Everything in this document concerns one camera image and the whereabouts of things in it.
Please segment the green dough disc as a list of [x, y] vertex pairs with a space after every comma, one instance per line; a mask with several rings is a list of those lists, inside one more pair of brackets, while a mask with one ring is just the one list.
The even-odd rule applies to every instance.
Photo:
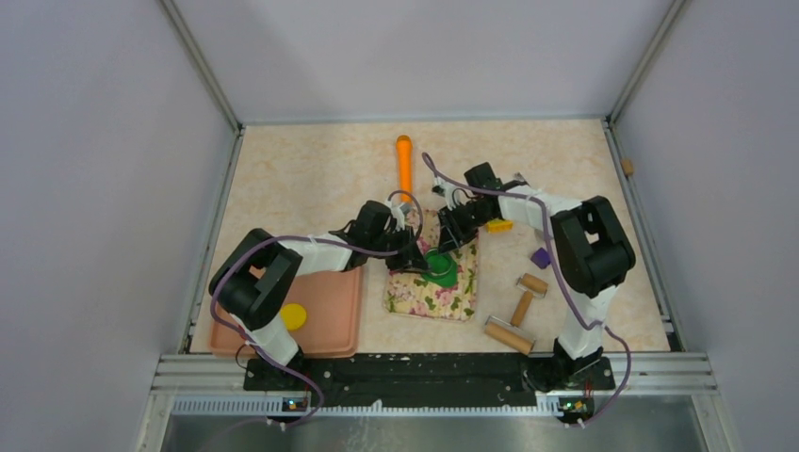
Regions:
[[457, 283], [458, 265], [450, 253], [441, 253], [438, 249], [430, 249], [424, 254], [428, 269], [422, 278], [443, 288], [452, 288]]

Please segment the floral cutting board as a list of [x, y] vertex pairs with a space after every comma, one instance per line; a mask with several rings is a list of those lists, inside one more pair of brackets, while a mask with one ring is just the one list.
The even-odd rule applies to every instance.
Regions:
[[415, 273], [391, 273], [383, 292], [390, 314], [466, 322], [477, 310], [480, 241], [474, 239], [447, 255], [455, 280], [444, 287]]

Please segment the wooden double-ended roller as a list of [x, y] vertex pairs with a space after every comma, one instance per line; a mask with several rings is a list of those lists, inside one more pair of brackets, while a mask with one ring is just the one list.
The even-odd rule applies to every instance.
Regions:
[[534, 348], [535, 341], [521, 329], [521, 326], [533, 300], [544, 298], [549, 285], [536, 276], [524, 273], [516, 280], [515, 287], [520, 290], [520, 296], [510, 318], [504, 320], [489, 315], [483, 325], [483, 332], [503, 346], [528, 356]]

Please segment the round metal cutter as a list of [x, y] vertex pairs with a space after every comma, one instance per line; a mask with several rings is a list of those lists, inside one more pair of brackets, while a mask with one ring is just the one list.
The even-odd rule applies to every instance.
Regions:
[[457, 275], [457, 265], [450, 254], [441, 254], [437, 249], [428, 250], [424, 259], [428, 269], [422, 274], [430, 281], [443, 281], [451, 279]]

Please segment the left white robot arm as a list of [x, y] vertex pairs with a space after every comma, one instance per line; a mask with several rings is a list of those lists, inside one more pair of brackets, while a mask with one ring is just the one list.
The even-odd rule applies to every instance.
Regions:
[[273, 236], [252, 229], [211, 277], [211, 309], [226, 312], [231, 318], [223, 326], [239, 333], [268, 362], [267, 378], [290, 389], [302, 377], [302, 364], [295, 358], [301, 348], [280, 310], [295, 278], [353, 270], [370, 258], [383, 260], [392, 272], [422, 274], [429, 265], [419, 237], [420, 231], [390, 201], [365, 202], [355, 219], [327, 234]]

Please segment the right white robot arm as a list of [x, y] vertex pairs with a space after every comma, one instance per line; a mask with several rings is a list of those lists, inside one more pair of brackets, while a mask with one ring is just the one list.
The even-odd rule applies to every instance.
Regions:
[[611, 301], [636, 264], [611, 202], [603, 196], [580, 201], [552, 195], [520, 175], [503, 182], [487, 162], [468, 170], [462, 183], [429, 168], [434, 192], [447, 203], [437, 213], [440, 251], [470, 243], [495, 219], [524, 223], [542, 235], [569, 313], [551, 357], [535, 365], [530, 378], [541, 391], [579, 387], [602, 357]]

